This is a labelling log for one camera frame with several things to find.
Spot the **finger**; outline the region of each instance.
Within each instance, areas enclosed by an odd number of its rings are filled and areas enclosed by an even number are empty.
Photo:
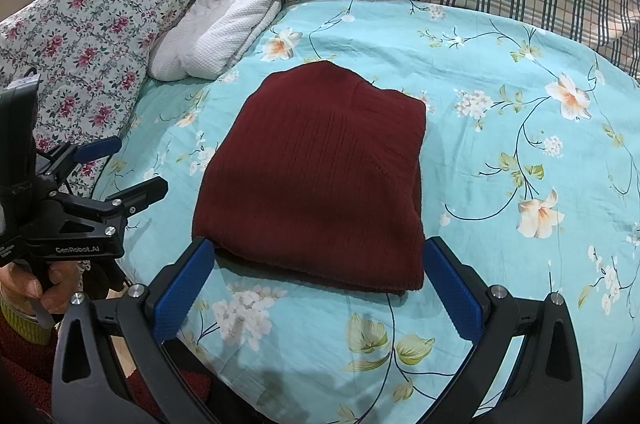
[[[56,261],[49,266],[49,279],[56,285],[65,277],[73,276],[77,269],[77,261]]]
[[[48,289],[42,295],[42,306],[47,310],[59,309],[60,307],[66,308],[69,298],[78,290],[79,279],[80,271],[76,267],[71,274],[65,276],[62,281]]]
[[[33,274],[15,263],[0,268],[0,284],[9,295],[39,298],[42,286]]]

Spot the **blue floral bedsheet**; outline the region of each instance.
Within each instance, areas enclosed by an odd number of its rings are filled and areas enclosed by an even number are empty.
[[[219,80],[148,82],[96,187],[105,197],[156,175],[169,182],[165,200],[131,219],[124,269],[149,282],[178,257],[204,168],[245,99],[268,74],[319,58],[425,102],[425,234],[488,284],[562,293],[586,422],[640,345],[640,90],[585,46],[513,20],[409,1],[299,3]],[[402,297],[363,294],[222,260],[180,336],[291,424],[416,422],[470,349],[428,281]]]

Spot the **ribbed knit texture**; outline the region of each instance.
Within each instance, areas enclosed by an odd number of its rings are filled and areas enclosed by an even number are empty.
[[[42,328],[37,322],[23,318],[0,296],[0,311],[7,324],[27,341],[42,346],[49,344],[51,339],[51,329]]]
[[[209,163],[193,235],[352,288],[417,290],[425,106],[330,62],[267,77]]]

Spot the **human hand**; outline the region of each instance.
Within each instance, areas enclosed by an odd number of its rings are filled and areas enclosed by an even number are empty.
[[[0,287],[4,300],[23,314],[34,314],[29,299],[39,299],[52,314],[63,314],[71,295],[78,290],[80,270],[77,261],[57,261],[49,267],[53,287],[42,292],[33,274],[15,263],[0,267]]]

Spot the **maroon knit sweater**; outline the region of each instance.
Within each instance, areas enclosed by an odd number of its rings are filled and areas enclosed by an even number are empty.
[[[57,335],[53,333],[47,346],[30,343],[7,324],[0,312],[0,360],[4,362],[27,400],[46,413],[51,411],[50,383],[57,342]],[[180,374],[200,399],[208,398],[211,387],[209,377],[183,370]],[[138,371],[128,378],[128,382],[137,404],[156,418],[161,418],[158,405],[151,397]]]
[[[330,62],[268,76],[207,167],[193,235],[352,288],[422,287],[425,106]]]

